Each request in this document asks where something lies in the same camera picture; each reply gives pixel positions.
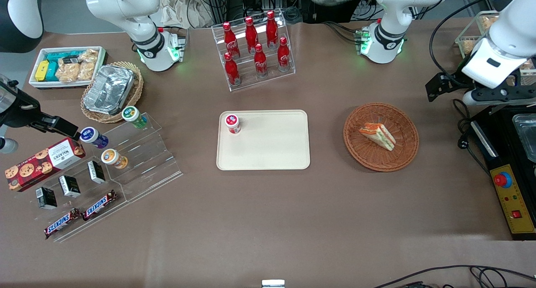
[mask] green-lidded jar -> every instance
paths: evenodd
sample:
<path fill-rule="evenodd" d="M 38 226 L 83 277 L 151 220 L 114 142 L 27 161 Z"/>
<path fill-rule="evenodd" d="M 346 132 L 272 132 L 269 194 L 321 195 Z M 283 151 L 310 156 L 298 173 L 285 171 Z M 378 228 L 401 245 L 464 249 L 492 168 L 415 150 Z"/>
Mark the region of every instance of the green-lidded jar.
<path fill-rule="evenodd" d="M 123 109 L 123 120 L 132 123 L 136 128 L 141 129 L 147 124 L 147 118 L 140 114 L 139 110 L 132 106 L 128 105 Z"/>

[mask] gray floor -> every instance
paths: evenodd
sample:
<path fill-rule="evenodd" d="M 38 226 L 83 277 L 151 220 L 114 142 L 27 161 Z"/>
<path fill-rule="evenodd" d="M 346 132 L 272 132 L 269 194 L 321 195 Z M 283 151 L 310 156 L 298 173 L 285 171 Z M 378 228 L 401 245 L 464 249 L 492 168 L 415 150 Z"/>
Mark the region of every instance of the gray floor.
<path fill-rule="evenodd" d="M 453 7 L 463 5 L 462 0 L 446 0 L 430 11 L 425 19 L 445 17 L 452 12 Z M 48 32 L 69 34 L 120 31 L 117 26 L 94 17 L 89 12 L 85 0 L 42 0 L 42 15 L 44 29 Z M 457 17 L 468 15 L 466 11 L 463 11 Z M 0 73 L 12 80 L 24 82 L 33 66 L 34 57 L 35 51 L 25 54 L 0 53 Z M 5 128 L 0 128 L 0 136 L 4 135 L 4 130 Z"/>

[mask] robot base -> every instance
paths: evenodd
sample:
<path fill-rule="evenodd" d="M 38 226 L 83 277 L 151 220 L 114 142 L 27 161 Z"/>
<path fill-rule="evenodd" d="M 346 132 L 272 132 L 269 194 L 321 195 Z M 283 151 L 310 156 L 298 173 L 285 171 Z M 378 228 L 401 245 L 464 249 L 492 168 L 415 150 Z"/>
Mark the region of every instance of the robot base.
<path fill-rule="evenodd" d="M 173 66 L 174 63 L 182 61 L 183 57 L 183 52 L 175 49 L 178 46 L 183 46 L 177 42 L 177 35 L 169 32 L 163 32 L 161 34 L 164 37 L 164 46 L 159 52 L 157 52 L 155 57 L 150 59 L 143 57 L 138 50 L 138 54 L 141 57 L 142 62 L 145 63 L 147 68 L 152 71 L 167 70 Z"/>
<path fill-rule="evenodd" d="M 373 61 L 375 63 L 379 64 L 385 64 L 389 63 L 394 60 L 394 58 L 400 53 L 400 50 L 402 49 L 403 41 L 396 44 L 392 43 L 393 47 L 392 49 L 385 49 L 383 44 L 377 40 L 374 30 L 378 26 L 378 23 L 372 23 L 369 26 L 365 26 L 362 28 L 362 32 L 369 32 L 368 36 L 361 36 L 357 40 L 364 41 L 363 44 L 360 45 L 359 52 L 361 55 L 364 55 L 370 59 L 370 61 Z"/>

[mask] white storage box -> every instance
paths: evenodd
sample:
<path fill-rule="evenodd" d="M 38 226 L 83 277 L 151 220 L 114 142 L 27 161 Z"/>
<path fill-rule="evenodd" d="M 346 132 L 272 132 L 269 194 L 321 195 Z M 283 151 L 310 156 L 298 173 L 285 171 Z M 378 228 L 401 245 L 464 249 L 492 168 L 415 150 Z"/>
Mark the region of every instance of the white storage box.
<path fill-rule="evenodd" d="M 103 65 L 105 56 L 106 56 L 106 50 L 102 48 L 101 46 L 81 46 L 81 47 L 55 47 L 55 48 L 44 48 L 39 51 L 39 54 L 37 56 L 37 60 L 34 63 L 34 67 L 32 70 L 32 74 L 30 75 L 30 78 L 28 80 L 29 84 L 34 86 L 37 89 L 63 89 L 63 88 L 83 88 L 88 86 L 88 84 L 91 82 L 89 81 L 75 81 L 75 82 L 38 82 L 35 79 L 35 73 L 37 72 L 37 68 L 39 66 L 39 63 L 45 60 L 45 57 L 49 53 L 63 53 L 65 51 L 79 51 L 79 50 L 87 50 L 88 48 L 98 50 L 99 56 L 97 57 L 97 63 L 95 64 L 95 70 L 93 71 L 92 79 L 95 78 L 97 72 L 99 71 L 99 68 Z"/>

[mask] beige tray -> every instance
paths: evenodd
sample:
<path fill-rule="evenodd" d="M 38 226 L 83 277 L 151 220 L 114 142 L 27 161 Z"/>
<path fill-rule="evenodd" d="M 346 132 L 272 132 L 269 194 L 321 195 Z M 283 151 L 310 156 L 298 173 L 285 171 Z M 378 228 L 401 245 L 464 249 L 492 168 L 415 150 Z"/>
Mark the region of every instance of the beige tray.
<path fill-rule="evenodd" d="M 228 114 L 238 116 L 239 133 L 227 129 Z M 226 111 L 220 115 L 216 155 L 220 170 L 303 170 L 310 161 L 305 111 Z"/>

